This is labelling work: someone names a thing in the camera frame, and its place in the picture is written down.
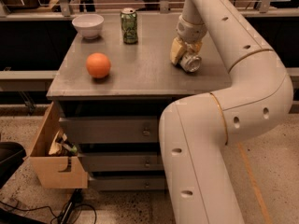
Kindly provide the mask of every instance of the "gray cabinet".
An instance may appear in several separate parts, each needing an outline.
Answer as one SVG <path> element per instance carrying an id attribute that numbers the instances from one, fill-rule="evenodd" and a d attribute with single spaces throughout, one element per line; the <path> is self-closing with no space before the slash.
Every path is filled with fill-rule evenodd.
<path id="1" fill-rule="evenodd" d="M 170 63 L 178 15 L 139 12 L 138 43 L 126 45 L 119 14 L 105 14 L 102 36 L 77 35 L 51 83 L 47 96 L 59 107 L 60 125 L 78 147 L 94 189 L 165 189 L 162 112 L 181 97 L 231 84 L 209 35 L 198 72 L 186 74 Z M 85 69 L 94 52 L 110 59 L 108 77 L 93 79 Z"/>

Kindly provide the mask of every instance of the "floor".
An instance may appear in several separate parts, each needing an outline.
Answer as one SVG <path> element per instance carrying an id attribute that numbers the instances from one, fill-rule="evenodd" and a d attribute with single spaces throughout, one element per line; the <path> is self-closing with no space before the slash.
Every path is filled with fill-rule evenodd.
<path id="1" fill-rule="evenodd" d="M 24 105 L 1 105 L 1 140 L 19 142 L 29 150 L 46 108 L 47 105 L 38 105 L 28 116 Z M 299 114 L 298 109 L 293 112 L 274 130 L 222 149 L 246 224 L 299 223 Z M 23 208 L 48 205 L 58 215 L 71 193 L 72 190 L 42 188 L 30 159 L 26 159 L 0 190 L 0 200 L 9 203 L 13 198 Z M 99 224 L 175 223 L 167 191 L 85 189 L 83 203 L 96 209 Z M 53 220 L 49 209 L 17 213 L 45 223 Z M 68 223 L 94 223 L 94 218 L 94 211 L 83 206 Z"/>

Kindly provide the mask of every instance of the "white bowl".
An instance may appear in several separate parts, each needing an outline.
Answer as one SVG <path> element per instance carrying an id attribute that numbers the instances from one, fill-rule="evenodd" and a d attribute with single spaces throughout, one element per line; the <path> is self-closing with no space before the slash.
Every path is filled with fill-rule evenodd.
<path id="1" fill-rule="evenodd" d="M 72 20 L 79 34 L 86 39 L 94 39 L 101 34 L 104 18 L 98 14 L 83 14 Z"/>

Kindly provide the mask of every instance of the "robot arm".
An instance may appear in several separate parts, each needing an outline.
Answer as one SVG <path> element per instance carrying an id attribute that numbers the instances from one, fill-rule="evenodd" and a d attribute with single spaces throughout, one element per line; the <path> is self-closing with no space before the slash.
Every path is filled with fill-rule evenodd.
<path id="1" fill-rule="evenodd" d="M 195 72 L 200 66 L 198 53 L 207 29 L 191 0 L 185 0 L 182 15 L 178 18 L 177 32 L 170 51 L 170 61 L 174 65 L 179 63 L 186 72 Z"/>
<path id="2" fill-rule="evenodd" d="M 164 169 L 177 224 L 243 224 L 221 147 L 280 124 L 292 105 L 292 83 L 280 58 L 228 0 L 186 0 L 172 62 L 182 65 L 188 46 L 206 30 L 232 86 L 165 109 L 159 126 Z"/>

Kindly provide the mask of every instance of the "green soda can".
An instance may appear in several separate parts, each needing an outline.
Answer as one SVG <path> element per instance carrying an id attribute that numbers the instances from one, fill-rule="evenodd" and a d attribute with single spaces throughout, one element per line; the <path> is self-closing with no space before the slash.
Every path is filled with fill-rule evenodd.
<path id="1" fill-rule="evenodd" d="M 121 30 L 123 42 L 134 44 L 138 41 L 137 13 L 133 8 L 124 8 L 121 12 Z"/>

